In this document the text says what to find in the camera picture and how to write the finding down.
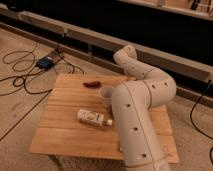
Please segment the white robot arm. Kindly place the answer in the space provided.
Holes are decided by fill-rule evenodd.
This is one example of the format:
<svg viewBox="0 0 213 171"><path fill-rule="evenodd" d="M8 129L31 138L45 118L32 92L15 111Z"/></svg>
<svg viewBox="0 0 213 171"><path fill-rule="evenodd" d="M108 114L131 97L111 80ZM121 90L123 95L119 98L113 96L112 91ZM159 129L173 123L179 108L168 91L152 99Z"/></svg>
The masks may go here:
<svg viewBox="0 0 213 171"><path fill-rule="evenodd" d="M115 87L111 96L126 170L171 171L148 110L174 98L175 80L165 71L140 62L132 45L115 52L113 59L135 77Z"/></svg>

